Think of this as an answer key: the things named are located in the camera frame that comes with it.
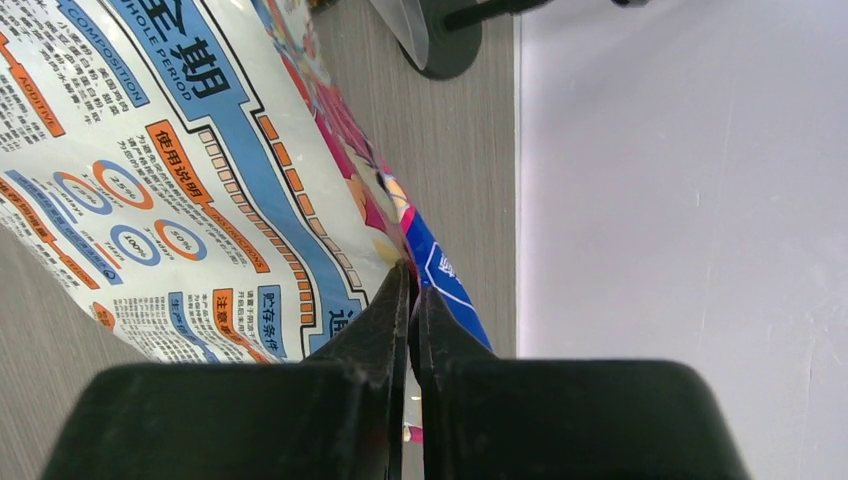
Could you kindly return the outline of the blue microphone on stand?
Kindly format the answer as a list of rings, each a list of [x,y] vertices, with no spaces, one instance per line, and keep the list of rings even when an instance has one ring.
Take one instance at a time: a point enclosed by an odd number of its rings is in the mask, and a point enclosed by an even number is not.
[[[476,60],[483,39],[482,24],[516,16],[544,6],[544,1],[425,1],[423,14],[425,58],[413,58],[403,47],[407,62],[420,75],[446,81],[465,73]]]

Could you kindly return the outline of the colourful pet food bag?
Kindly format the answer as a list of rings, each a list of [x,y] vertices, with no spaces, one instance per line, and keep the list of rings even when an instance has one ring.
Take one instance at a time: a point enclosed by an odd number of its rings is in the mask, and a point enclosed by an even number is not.
[[[401,259],[487,339],[303,1],[3,2],[1,225],[158,361],[300,361]]]

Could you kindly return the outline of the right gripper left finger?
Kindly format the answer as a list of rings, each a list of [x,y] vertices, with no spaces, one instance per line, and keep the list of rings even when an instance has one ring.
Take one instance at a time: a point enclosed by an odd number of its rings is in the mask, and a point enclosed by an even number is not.
[[[297,363],[128,364],[83,390],[46,479],[397,479],[412,279]]]

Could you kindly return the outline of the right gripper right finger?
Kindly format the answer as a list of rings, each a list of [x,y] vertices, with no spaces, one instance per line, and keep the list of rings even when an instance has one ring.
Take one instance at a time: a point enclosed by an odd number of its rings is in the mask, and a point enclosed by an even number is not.
[[[745,479],[716,398],[667,360],[494,355],[433,288],[413,323],[429,479]]]

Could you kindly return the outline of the clear plastic scoop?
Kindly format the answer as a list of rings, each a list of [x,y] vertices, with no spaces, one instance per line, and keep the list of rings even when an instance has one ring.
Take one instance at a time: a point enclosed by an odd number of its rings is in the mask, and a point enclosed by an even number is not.
[[[412,65],[422,70],[429,57],[429,33],[419,0],[370,0]]]

